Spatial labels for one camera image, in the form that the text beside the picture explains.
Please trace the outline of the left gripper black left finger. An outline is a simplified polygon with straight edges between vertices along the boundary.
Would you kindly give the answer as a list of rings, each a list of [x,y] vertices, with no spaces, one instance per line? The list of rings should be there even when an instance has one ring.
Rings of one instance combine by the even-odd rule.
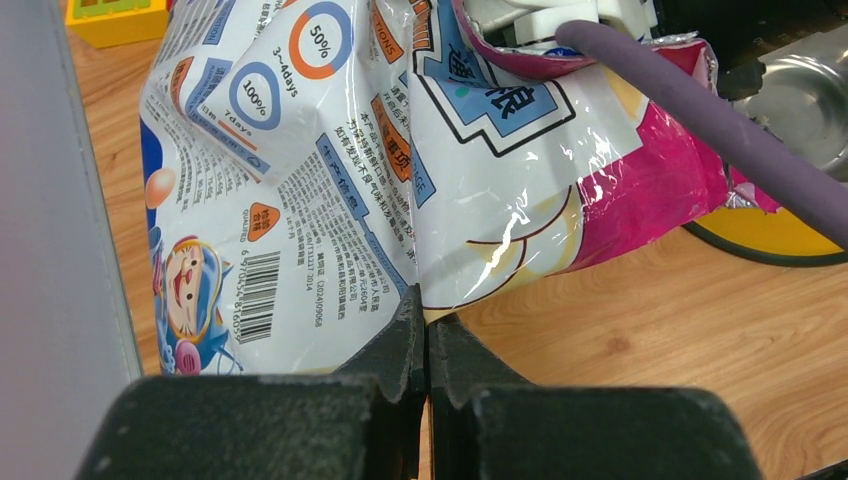
[[[151,376],[114,401],[80,479],[413,479],[424,327],[418,287],[328,374]]]

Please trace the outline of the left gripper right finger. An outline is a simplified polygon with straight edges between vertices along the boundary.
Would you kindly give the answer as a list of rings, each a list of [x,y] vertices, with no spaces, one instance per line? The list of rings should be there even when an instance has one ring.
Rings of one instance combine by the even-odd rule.
[[[758,479],[735,415],[691,387],[541,386],[455,316],[427,329],[437,479]]]

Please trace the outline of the colourful pet food bag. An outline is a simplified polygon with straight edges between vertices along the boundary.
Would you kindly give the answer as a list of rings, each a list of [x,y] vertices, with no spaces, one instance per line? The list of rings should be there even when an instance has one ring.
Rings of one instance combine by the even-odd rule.
[[[495,55],[457,1],[177,1],[140,98],[159,366],[330,370],[776,203],[608,67]]]

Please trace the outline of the yellow double pet bowl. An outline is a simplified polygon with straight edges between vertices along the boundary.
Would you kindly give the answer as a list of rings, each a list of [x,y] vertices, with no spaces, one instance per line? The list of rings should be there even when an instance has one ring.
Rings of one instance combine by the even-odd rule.
[[[813,33],[722,73],[719,93],[793,153],[847,182],[847,28]],[[702,241],[758,263],[842,264],[847,255],[789,211],[722,208],[686,225]]]

